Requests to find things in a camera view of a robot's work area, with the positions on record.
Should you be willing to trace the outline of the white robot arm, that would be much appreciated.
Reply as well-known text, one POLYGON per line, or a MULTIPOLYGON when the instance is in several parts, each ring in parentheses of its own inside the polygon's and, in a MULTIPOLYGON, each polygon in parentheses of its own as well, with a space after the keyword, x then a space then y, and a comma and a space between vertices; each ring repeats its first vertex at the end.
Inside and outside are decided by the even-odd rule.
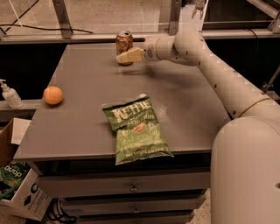
POLYGON ((150 38, 116 57, 142 59, 196 66, 232 117, 213 142, 211 223, 280 224, 280 105, 215 55, 192 28, 150 38))

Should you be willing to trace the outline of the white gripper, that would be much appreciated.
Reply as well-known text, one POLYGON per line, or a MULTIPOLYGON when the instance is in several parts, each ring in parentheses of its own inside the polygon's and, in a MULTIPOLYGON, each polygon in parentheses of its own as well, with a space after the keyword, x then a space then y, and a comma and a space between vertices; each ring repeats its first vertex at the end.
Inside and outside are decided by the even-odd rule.
POLYGON ((150 61, 158 61, 157 41, 155 39, 146 39, 143 42, 143 49, 133 47, 126 52, 116 56, 116 61, 120 64, 141 61, 143 58, 150 61))

